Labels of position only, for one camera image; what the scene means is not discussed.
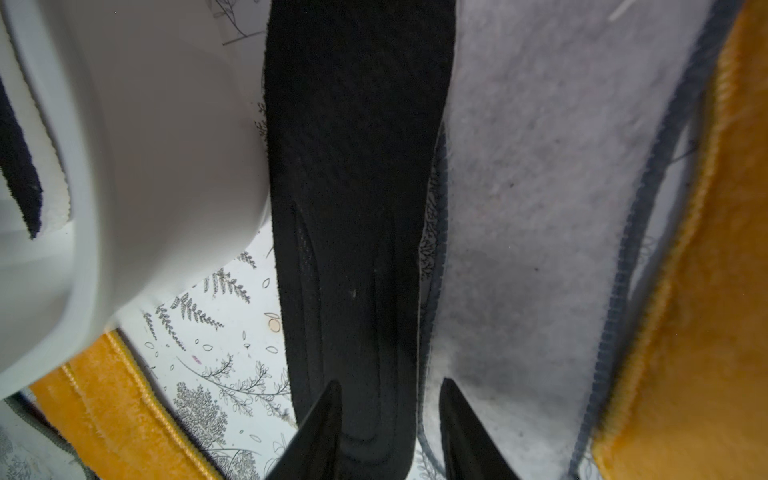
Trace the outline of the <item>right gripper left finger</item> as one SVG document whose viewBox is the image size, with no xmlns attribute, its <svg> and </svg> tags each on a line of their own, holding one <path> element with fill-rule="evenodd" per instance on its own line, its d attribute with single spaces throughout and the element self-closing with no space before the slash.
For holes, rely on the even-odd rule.
<svg viewBox="0 0 768 480">
<path fill-rule="evenodd" d="M 332 380 L 266 479 L 336 479 L 342 417 L 342 389 L 338 381 Z"/>
</svg>

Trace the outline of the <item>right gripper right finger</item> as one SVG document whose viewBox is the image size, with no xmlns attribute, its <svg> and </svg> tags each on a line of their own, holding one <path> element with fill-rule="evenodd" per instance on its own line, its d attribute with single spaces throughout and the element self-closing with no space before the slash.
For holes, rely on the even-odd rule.
<svg viewBox="0 0 768 480">
<path fill-rule="evenodd" d="M 440 388 L 439 414 L 447 479 L 519 480 L 457 384 L 449 378 Z"/>
</svg>

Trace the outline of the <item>black insole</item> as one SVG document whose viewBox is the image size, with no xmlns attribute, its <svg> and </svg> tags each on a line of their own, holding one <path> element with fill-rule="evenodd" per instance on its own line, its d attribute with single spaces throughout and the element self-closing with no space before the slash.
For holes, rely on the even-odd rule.
<svg viewBox="0 0 768 480">
<path fill-rule="evenodd" d="M 417 420 L 421 242 L 451 1 L 275 1 L 264 62 L 277 285 L 295 415 L 331 382 L 338 475 L 403 479 Z"/>
<path fill-rule="evenodd" d="M 1 84 L 1 171 L 20 208 L 29 237 L 35 239 L 42 229 L 43 190 L 4 84 Z"/>
</svg>

